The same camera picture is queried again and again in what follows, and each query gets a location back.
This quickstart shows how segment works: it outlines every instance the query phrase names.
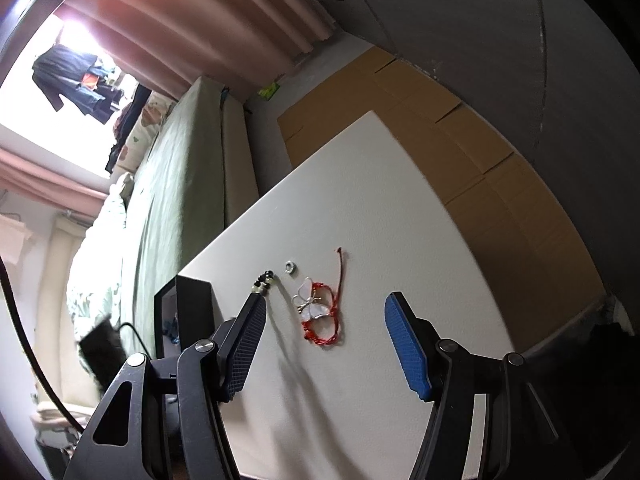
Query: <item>cardboard box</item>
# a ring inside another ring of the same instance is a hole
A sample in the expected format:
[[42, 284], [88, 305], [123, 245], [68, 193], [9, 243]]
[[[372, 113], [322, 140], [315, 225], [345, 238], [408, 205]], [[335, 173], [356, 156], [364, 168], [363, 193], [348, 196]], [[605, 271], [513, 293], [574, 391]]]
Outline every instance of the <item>cardboard box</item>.
[[460, 99], [373, 47], [278, 118], [293, 166], [373, 110], [468, 244], [517, 351], [604, 297], [579, 234], [533, 168]]

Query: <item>butterfly charm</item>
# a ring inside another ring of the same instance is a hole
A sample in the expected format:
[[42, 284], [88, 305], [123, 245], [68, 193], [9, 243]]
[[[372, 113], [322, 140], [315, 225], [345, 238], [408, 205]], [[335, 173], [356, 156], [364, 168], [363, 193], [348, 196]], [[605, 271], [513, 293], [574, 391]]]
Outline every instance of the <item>butterfly charm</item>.
[[314, 282], [311, 278], [305, 278], [305, 281], [302, 282], [298, 289], [298, 293], [291, 298], [291, 301], [298, 310], [303, 322], [330, 315], [329, 307], [321, 303], [322, 299], [315, 295]]

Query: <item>table surface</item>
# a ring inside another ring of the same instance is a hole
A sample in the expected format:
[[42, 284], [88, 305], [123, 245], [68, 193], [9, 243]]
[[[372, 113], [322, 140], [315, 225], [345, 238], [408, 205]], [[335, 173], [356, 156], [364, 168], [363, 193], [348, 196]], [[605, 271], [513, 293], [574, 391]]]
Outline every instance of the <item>table surface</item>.
[[[303, 339], [291, 297], [306, 276], [336, 285], [341, 338]], [[287, 260], [298, 266], [284, 273]], [[181, 272], [212, 283], [216, 315], [238, 313], [256, 277], [279, 277], [244, 390], [222, 406], [242, 474], [266, 480], [409, 478], [432, 404], [406, 384], [386, 331], [387, 295], [471, 353], [513, 351], [468, 247], [435, 193], [373, 112], [306, 160]], [[465, 477], [478, 471], [476, 397]]]

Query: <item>metal screw head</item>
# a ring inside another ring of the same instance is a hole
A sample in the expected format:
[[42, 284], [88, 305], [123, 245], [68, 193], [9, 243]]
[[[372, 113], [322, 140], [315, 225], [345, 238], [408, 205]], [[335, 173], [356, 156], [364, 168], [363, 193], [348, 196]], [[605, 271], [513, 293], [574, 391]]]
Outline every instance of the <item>metal screw head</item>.
[[131, 354], [127, 359], [127, 364], [129, 366], [140, 366], [143, 362], [145, 362], [146, 356], [144, 354]]
[[196, 352], [209, 352], [213, 350], [213, 341], [210, 339], [201, 339], [196, 343]]
[[513, 353], [507, 356], [507, 361], [513, 366], [521, 366], [524, 364], [524, 357], [520, 354]]
[[440, 349], [444, 352], [455, 352], [458, 349], [458, 343], [453, 341], [453, 339], [443, 339], [438, 343]]

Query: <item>pink curtain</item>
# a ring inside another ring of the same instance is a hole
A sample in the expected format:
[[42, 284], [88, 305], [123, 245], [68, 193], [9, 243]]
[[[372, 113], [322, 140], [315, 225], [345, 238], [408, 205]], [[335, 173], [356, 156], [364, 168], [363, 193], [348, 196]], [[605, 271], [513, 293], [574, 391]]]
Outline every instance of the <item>pink curtain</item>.
[[333, 31], [315, 0], [65, 0], [118, 65], [175, 99], [201, 75], [244, 101]]
[[95, 218], [107, 196], [0, 148], [0, 188]]

